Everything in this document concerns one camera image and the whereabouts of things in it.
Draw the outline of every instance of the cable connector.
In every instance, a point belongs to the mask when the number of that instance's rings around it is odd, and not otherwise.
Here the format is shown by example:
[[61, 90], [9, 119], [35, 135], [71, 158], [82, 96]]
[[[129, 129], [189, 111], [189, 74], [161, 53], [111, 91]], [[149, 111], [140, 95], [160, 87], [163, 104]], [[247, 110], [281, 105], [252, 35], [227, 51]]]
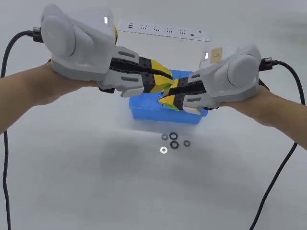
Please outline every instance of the cable connector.
[[261, 63], [259, 65], [259, 72], [271, 70], [273, 66], [276, 66], [276, 60], [273, 60], [271, 57], [261, 59]]
[[33, 27], [32, 37], [34, 42], [44, 43], [40, 28]]

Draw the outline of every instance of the metal washer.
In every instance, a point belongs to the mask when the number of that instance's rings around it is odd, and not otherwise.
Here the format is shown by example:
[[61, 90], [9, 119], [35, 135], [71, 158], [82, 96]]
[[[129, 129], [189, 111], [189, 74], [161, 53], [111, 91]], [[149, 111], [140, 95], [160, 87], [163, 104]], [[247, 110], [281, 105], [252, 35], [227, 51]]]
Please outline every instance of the metal washer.
[[183, 142], [183, 145], [184, 145], [185, 147], [190, 147], [190, 146], [191, 146], [191, 142], [190, 142], [189, 140], [185, 140], [185, 141]]
[[161, 135], [162, 140], [168, 140], [168, 134], [164, 133]]
[[168, 151], [168, 149], [167, 149], [167, 147], [165, 147], [165, 146], [162, 146], [162, 147], [160, 148], [160, 153], [162, 153], [162, 154], [167, 154], [167, 151]]

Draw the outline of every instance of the rubber ring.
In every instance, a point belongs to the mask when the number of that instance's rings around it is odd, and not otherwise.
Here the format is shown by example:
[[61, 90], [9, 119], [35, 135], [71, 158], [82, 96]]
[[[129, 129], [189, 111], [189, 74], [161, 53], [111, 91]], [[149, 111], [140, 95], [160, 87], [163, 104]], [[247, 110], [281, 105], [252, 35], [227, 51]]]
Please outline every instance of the rubber ring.
[[175, 133], [175, 132], [171, 132], [171, 133], [169, 134], [169, 138], [170, 138], [171, 140], [177, 140], [178, 134]]
[[185, 141], [183, 142], [183, 145], [184, 145], [185, 147], [190, 147], [190, 146], [191, 146], [191, 142], [190, 142], [189, 140], [185, 140]]
[[175, 140], [173, 140], [171, 143], [170, 143], [170, 146], [172, 149], [176, 150], [179, 148], [179, 143]]
[[166, 133], [161, 135], [162, 140], [168, 140], [168, 135]]

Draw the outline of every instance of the washer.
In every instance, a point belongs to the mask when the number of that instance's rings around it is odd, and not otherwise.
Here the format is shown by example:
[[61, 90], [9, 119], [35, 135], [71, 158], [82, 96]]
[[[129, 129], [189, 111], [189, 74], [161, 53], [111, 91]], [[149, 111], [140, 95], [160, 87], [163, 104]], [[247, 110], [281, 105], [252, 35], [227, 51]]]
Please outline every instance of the washer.
[[161, 135], [162, 140], [168, 140], [168, 134], [164, 133]]
[[171, 143], [170, 143], [170, 146], [172, 149], [176, 150], [179, 148], [179, 143], [175, 140], [173, 140]]
[[162, 147], [160, 148], [160, 152], [161, 152], [162, 154], [167, 154], [167, 151], [168, 151], [168, 149], [167, 149], [167, 147], [165, 147], [165, 146], [162, 146]]
[[171, 140], [177, 140], [178, 134], [175, 133], [175, 132], [171, 132], [171, 133], [169, 134], [169, 138], [170, 138]]
[[185, 147], [190, 147], [190, 146], [191, 146], [191, 142], [190, 142], [189, 140], [185, 140], [185, 141], [183, 142], [183, 145], [184, 145]]

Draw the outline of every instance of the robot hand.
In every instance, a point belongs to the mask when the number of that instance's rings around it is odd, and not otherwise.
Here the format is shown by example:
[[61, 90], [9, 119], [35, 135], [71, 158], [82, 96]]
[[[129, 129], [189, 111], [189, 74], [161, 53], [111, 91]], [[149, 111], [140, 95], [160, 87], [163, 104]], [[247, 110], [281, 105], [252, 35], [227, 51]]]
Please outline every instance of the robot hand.
[[96, 81], [101, 91], [116, 89], [122, 97], [158, 92], [173, 83], [171, 72], [160, 63], [115, 46], [117, 30], [109, 9], [64, 13], [50, 4], [40, 31], [52, 53], [53, 70], [67, 78]]
[[175, 110], [201, 114], [216, 109], [222, 102], [236, 102], [254, 96], [263, 69], [260, 52], [254, 46], [231, 49], [221, 47], [204, 52], [200, 70], [174, 80], [159, 102]]
[[221, 102], [241, 101], [257, 93], [260, 52], [255, 46], [221, 47], [204, 52], [200, 70], [173, 80], [160, 63], [115, 46], [117, 30], [109, 9], [63, 13], [48, 5], [41, 18], [42, 39], [52, 53], [55, 72], [70, 79], [96, 81], [101, 91], [122, 97], [164, 90], [159, 102], [200, 114]]

